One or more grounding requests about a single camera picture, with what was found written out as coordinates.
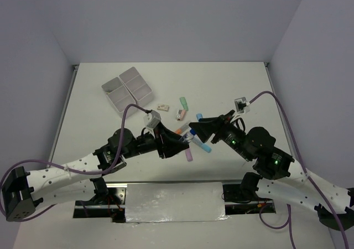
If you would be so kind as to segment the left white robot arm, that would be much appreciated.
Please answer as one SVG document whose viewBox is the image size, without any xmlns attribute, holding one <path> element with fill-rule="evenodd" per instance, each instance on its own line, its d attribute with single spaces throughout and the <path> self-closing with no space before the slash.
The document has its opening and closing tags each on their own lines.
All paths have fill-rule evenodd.
<svg viewBox="0 0 354 249">
<path fill-rule="evenodd" d="M 108 190 L 103 177 L 126 166 L 126 160 L 156 151 L 161 159 L 171 158 L 189 148 L 181 135 L 157 124 L 151 133 L 142 132 L 135 137 L 127 128 L 120 128 L 107 140 L 107 144 L 93 153 L 66 164 L 49 164 L 42 170 L 27 171 L 24 164 L 35 163 L 23 160 L 10 167 L 1 179 L 1 213 L 9 222 L 29 221 L 37 217 L 36 209 L 49 210 L 64 203 L 70 194 L 74 200 L 88 197 L 95 204 L 108 199 Z M 74 184 L 88 183 L 74 190 Z"/>
</svg>

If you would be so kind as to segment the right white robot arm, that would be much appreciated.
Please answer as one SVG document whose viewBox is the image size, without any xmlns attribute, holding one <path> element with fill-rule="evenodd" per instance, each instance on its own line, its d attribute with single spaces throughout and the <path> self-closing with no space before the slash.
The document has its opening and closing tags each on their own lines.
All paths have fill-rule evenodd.
<svg viewBox="0 0 354 249">
<path fill-rule="evenodd" d="M 247 200 L 268 198 L 315 212 L 319 221 L 333 230 L 353 227 L 353 189 L 341 188 L 303 170 L 300 162 L 275 146 L 276 139 L 263 127 L 248 132 L 240 127 L 241 118 L 226 115 L 201 119 L 189 124 L 202 142 L 227 144 L 248 162 L 254 162 L 241 182 L 241 195 Z"/>
</svg>

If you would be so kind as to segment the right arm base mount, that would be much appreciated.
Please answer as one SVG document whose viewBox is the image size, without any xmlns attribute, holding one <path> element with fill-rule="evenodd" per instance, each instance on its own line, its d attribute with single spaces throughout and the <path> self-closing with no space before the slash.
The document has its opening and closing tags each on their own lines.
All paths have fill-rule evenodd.
<svg viewBox="0 0 354 249">
<path fill-rule="evenodd" d="M 272 199 L 260 198 L 256 194 L 257 184 L 262 179 L 258 174 L 248 172 L 240 183 L 223 183 L 221 198 L 225 203 L 226 215 L 275 213 Z"/>
</svg>

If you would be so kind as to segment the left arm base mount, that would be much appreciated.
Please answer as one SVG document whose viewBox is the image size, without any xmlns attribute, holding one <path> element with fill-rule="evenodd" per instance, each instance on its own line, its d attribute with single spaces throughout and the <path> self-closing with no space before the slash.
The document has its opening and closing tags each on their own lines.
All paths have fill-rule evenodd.
<svg viewBox="0 0 354 249">
<path fill-rule="evenodd" d="M 75 201 L 74 219 L 110 219 L 113 223 L 126 222 L 127 184 L 107 183 L 104 178 L 90 179 L 93 196 Z"/>
</svg>

